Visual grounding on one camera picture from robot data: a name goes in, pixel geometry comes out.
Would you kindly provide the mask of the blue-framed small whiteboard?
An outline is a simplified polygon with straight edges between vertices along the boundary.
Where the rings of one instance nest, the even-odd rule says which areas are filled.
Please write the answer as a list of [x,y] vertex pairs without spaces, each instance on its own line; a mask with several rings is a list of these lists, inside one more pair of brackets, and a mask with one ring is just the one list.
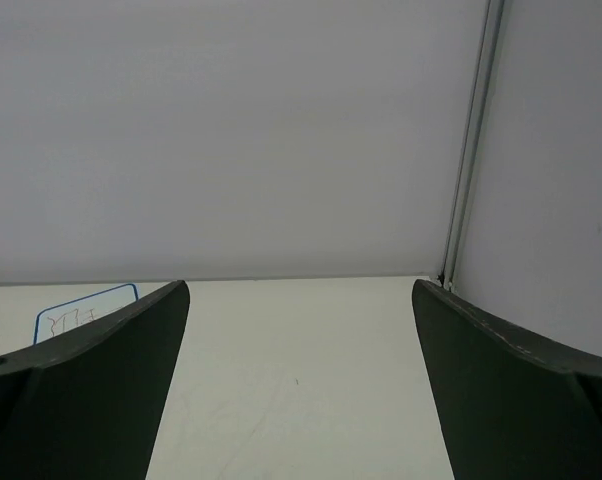
[[125,283],[48,307],[35,319],[33,344],[49,340],[114,313],[140,298],[134,283]]

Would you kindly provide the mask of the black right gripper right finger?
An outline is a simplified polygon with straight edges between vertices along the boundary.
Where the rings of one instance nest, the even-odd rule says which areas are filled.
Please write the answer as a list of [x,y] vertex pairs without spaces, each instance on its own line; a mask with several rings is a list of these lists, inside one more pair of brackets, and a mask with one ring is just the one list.
[[602,479],[602,357],[431,281],[412,305],[455,478]]

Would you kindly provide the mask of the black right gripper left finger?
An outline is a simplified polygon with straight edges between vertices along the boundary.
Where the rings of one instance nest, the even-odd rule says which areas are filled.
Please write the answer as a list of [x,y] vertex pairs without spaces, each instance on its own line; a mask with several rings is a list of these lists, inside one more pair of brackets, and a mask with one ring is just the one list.
[[174,281],[1,355],[0,479],[145,478],[188,311]]

